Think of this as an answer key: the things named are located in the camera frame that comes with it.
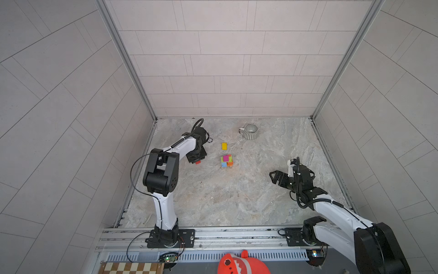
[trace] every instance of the mug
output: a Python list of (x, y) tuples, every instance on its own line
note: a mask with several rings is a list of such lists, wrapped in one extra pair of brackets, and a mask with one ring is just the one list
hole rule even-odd
[(255, 140), (258, 137), (258, 127), (253, 124), (247, 124), (245, 127), (239, 129), (239, 133), (246, 140)]

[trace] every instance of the black mounting plate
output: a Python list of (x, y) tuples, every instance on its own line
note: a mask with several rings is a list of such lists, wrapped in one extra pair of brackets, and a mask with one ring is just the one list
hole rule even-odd
[[(309, 246), (303, 239), (301, 234), (302, 228), (285, 228), (284, 235), (286, 236), (287, 246)], [(316, 240), (314, 246), (320, 246), (322, 243)]]
[[(186, 248), (190, 248), (194, 246), (194, 229), (180, 229), (178, 231), (178, 242), (177, 244), (174, 246), (175, 248), (180, 247), (181, 244), (181, 238), (183, 238), (184, 243), (185, 243), (185, 247)], [(168, 248), (167, 246), (165, 246), (164, 244), (157, 242), (158, 239), (152, 238), (150, 242), (148, 243), (148, 248)]]

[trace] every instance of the gray stone surface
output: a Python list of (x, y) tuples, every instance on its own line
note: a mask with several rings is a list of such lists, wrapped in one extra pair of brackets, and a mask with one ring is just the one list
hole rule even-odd
[[(195, 119), (158, 120), (149, 150), (163, 148), (189, 132)], [(238, 129), (248, 123), (259, 127), (259, 137), (245, 140)], [(179, 226), (302, 224), (317, 213), (301, 209), (289, 191), (271, 183), (269, 172), (287, 172), (287, 160), (300, 157), (315, 172), (314, 185), (346, 205), (308, 118), (205, 119), (202, 125), (212, 143), (204, 145), (207, 156), (200, 164), (180, 161), (174, 191)], [(228, 150), (222, 150), (222, 142)], [(234, 167), (221, 169), (220, 157), (233, 156)], [(137, 187), (146, 191), (141, 179)], [(153, 198), (134, 192), (124, 227), (153, 227)]]

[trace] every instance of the gray floor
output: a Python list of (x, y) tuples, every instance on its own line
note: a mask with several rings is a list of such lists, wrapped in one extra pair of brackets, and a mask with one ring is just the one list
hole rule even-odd
[[(195, 119), (163, 119), (149, 150), (163, 148), (189, 132)], [(245, 140), (238, 129), (253, 123), (260, 135)], [(220, 225), (301, 224), (317, 215), (300, 209), (289, 191), (271, 183), (269, 172), (287, 172), (288, 159), (300, 157), (316, 174), (315, 186), (346, 205), (308, 118), (211, 118), (202, 125), (213, 138), (206, 143), (207, 157), (199, 164), (180, 161), (179, 181), (174, 191), (175, 212), (180, 227)], [(228, 143), (223, 151), (221, 143)], [(220, 157), (231, 154), (233, 168), (221, 169)], [(139, 189), (146, 191), (141, 181)], [(124, 227), (153, 227), (156, 221), (151, 197), (134, 192)]]
[[(357, 267), (344, 255), (330, 248), (325, 262), (320, 267), (312, 267), (306, 262), (265, 262), (272, 274), (359, 274)], [(218, 263), (177, 263), (169, 274), (214, 274)]]

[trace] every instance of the metal corner post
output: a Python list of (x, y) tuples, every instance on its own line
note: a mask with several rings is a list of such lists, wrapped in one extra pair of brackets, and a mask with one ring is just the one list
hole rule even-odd
[(100, 15), (102, 16), (103, 21), (105, 22), (105, 25), (108, 29), (109, 34), (111, 35), (111, 38), (114, 41), (114, 44), (116, 45), (117, 50), (120, 53), (120, 56), (122, 57), (123, 62), (126, 65), (126, 69), (128, 70), (129, 76), (131, 77), (132, 81), (134, 82), (135, 87), (138, 90), (138, 93), (140, 94), (141, 99), (146, 104), (149, 112), (151, 113), (151, 116), (154, 121), (157, 120), (157, 116), (155, 115), (155, 112), (152, 108), (152, 105), (150, 104), (145, 89), (141, 85), (140, 79), (137, 76), (137, 73), (135, 72), (134, 66), (131, 62), (131, 59), (129, 58), (129, 55), (126, 51), (125, 46), (123, 45), (122, 38), (119, 35), (119, 32), (117, 31), (116, 25), (114, 24), (113, 19), (111, 18), (110, 12), (108, 11), (108, 8), (106, 7), (104, 0), (95, 0), (96, 7), (99, 10)]
[(322, 94), (322, 98), (319, 101), (318, 105), (315, 108), (314, 113), (311, 116), (313, 120), (315, 120), (318, 117), (325, 102), (327, 102), (327, 100), (329, 99), (330, 94), (332, 93), (333, 89), (335, 88), (336, 84), (341, 78), (342, 73), (344, 73), (351, 58), (353, 58), (354, 53), (356, 52), (362, 40), (364, 39), (365, 34), (367, 33), (374, 19), (376, 18), (377, 13), (380, 11), (380, 7), (382, 6), (384, 1), (385, 0), (374, 0), (373, 3), (371, 3), (370, 8), (365, 14), (362, 23), (360, 24), (356, 34), (353, 37), (353, 40), (350, 43), (350, 46), (347, 49), (347, 52), (345, 52), (344, 56), (342, 57), (342, 60), (339, 63), (330, 83), (328, 84), (327, 89)]

